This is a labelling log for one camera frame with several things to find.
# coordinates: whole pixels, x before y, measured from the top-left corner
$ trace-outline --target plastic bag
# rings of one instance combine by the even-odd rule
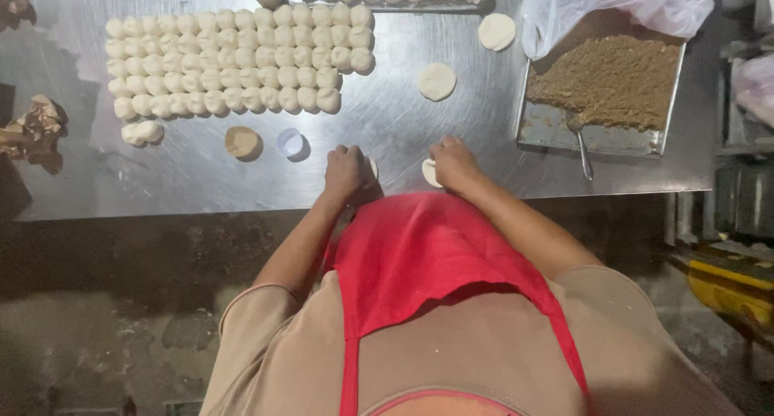
[[[774,56],[745,62],[731,81],[734,100],[757,119],[774,128]]]
[[[691,38],[712,12],[712,0],[524,0],[524,52],[546,56],[589,12],[617,8],[632,22],[668,35]]]

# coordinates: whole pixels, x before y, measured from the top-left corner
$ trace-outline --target dirty floor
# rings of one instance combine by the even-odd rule
[[[771,389],[745,375],[741,337],[664,263],[662,195],[531,204],[640,284],[747,414],[774,414]],[[226,304],[304,213],[0,225],[0,414],[121,414],[129,397],[143,415],[196,414]]]

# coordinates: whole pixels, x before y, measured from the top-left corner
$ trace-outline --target baking tray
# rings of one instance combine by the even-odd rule
[[[583,137],[589,152],[645,157],[661,157],[664,154],[666,137],[672,123],[672,109],[675,104],[677,85],[680,83],[685,48],[685,44],[680,48],[680,57],[675,70],[675,83],[672,86],[672,98],[669,112],[666,114],[664,129],[639,132],[636,128],[585,125]],[[521,99],[516,105],[516,142],[532,146],[580,150],[577,137],[567,128],[567,111],[565,109],[526,100],[531,64],[532,62],[527,60]]]
[[[467,0],[420,0],[417,3],[412,3],[407,0],[401,1],[401,3],[389,4],[384,0],[379,0],[376,3],[366,3],[362,0],[354,0],[353,3],[348,5],[365,5],[369,7],[373,12],[484,12],[487,9],[494,8],[494,0],[482,0],[479,4],[468,2]],[[336,5],[341,3],[336,0],[334,2],[328,2],[324,0],[288,0],[290,5],[299,5],[305,3],[306,5]]]

